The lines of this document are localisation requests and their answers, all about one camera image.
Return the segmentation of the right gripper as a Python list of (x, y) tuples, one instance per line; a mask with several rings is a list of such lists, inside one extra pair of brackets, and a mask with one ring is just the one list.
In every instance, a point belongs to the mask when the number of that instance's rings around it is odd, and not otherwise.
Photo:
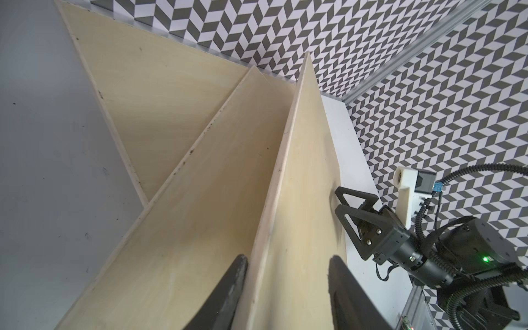
[[(374, 256), (377, 263), (383, 264), (411, 238), (410, 231), (390, 208), (384, 206), (381, 213), (366, 211), (373, 210), (379, 201), (377, 195), (343, 186), (335, 190), (335, 195), (341, 203), (335, 214), (364, 261)], [(362, 202), (359, 209), (350, 207), (347, 196)]]

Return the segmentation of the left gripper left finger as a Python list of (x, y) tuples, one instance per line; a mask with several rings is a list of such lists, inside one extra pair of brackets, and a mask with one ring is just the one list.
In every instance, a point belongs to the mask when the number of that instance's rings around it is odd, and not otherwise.
[(231, 329), (247, 269), (248, 258), (244, 254), (237, 255), (184, 329)]

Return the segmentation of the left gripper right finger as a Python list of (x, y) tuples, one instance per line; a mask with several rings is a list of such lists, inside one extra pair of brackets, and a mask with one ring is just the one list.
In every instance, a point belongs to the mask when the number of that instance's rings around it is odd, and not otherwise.
[(328, 283), (334, 329), (392, 329), (338, 255), (329, 260)]

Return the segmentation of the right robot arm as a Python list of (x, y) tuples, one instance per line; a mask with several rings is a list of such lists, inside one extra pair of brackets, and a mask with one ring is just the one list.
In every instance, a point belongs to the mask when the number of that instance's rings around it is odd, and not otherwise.
[(402, 268), (420, 285), (437, 293), (437, 304), (455, 329), (505, 329), (519, 321), (504, 287), (523, 285), (527, 269), (514, 246), (488, 222), (465, 216), (420, 241), (367, 192), (338, 187), (335, 209), (340, 223), (365, 261)]

